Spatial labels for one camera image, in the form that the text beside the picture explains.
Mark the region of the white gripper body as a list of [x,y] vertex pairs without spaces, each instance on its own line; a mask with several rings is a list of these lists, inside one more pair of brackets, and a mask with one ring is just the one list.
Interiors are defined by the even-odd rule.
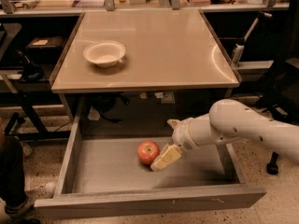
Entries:
[[172,140],[181,149],[191,151],[198,148],[190,135],[190,128],[193,118],[181,120],[180,125],[173,129]]

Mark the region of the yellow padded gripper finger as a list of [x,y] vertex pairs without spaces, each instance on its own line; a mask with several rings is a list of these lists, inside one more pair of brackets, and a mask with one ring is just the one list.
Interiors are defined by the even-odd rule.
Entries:
[[181,121],[179,119],[169,119],[167,124],[172,128],[176,129],[180,125]]
[[154,172],[162,171],[170,164],[181,158],[182,150],[179,146],[166,144],[150,168]]

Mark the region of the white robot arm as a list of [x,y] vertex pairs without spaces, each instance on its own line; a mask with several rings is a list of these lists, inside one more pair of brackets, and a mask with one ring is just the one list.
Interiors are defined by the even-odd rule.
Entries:
[[171,145],[166,144],[150,168],[161,171],[177,161],[184,150],[223,145],[238,138],[259,142],[278,155],[299,163],[299,127],[267,118],[242,103],[223,99],[197,118],[169,119]]

